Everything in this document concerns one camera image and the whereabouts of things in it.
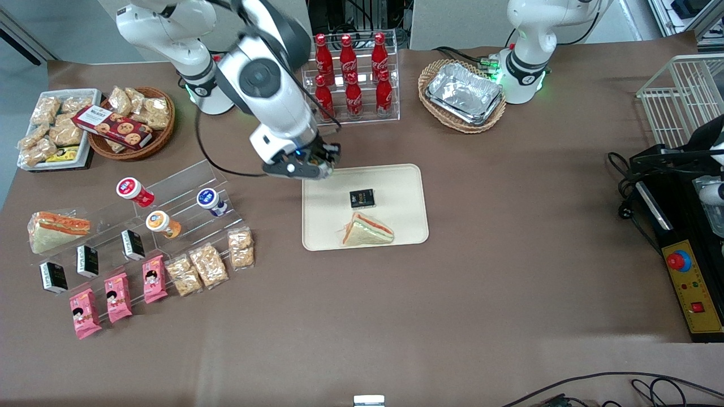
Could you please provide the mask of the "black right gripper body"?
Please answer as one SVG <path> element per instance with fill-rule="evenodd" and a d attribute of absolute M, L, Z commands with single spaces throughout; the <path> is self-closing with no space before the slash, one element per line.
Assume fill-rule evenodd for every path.
<path fill-rule="evenodd" d="M 308 146 L 286 154 L 283 162 L 294 164 L 298 169 L 333 169 L 341 157 L 338 142 L 315 141 Z"/>

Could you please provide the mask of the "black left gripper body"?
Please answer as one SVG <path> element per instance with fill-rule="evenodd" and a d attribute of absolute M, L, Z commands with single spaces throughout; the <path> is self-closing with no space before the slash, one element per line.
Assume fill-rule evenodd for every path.
<path fill-rule="evenodd" d="M 665 150 L 663 157 L 676 166 L 692 164 L 695 171 L 722 172 L 723 116 L 698 127 L 689 142 L 677 149 Z"/>

